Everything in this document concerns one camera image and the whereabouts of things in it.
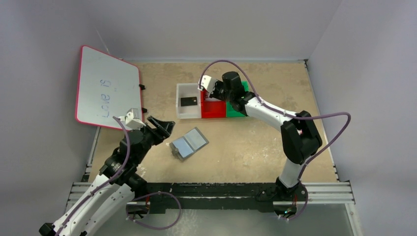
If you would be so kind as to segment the grey leather card holder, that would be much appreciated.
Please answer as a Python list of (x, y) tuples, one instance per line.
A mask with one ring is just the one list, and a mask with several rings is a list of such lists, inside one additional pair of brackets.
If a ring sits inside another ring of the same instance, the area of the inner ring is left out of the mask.
[(169, 147), (174, 157), (184, 161), (208, 144), (209, 140), (195, 127), (169, 143)]

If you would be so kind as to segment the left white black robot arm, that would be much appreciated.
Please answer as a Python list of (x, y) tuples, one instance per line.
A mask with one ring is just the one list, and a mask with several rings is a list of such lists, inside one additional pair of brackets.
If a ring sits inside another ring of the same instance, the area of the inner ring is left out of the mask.
[(149, 196), (147, 182), (136, 173), (137, 167), (152, 146), (170, 137), (175, 122), (149, 116), (148, 121), (153, 124), (150, 127), (132, 112), (113, 119), (122, 128), (124, 138), (70, 210), (40, 227), (42, 236), (92, 236), (136, 195)]

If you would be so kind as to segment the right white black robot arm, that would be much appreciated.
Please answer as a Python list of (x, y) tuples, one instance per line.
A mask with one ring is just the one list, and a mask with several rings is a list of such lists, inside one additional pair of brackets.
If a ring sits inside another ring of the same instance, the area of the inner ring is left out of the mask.
[(204, 75), (200, 90), (208, 92), (210, 98), (229, 102), (236, 112), (261, 120), (280, 132), (287, 160), (276, 185), (282, 191), (293, 190), (299, 184), (306, 160), (323, 144), (311, 115), (306, 111), (286, 111), (257, 97), (245, 89), (234, 71), (223, 74), (221, 80)]

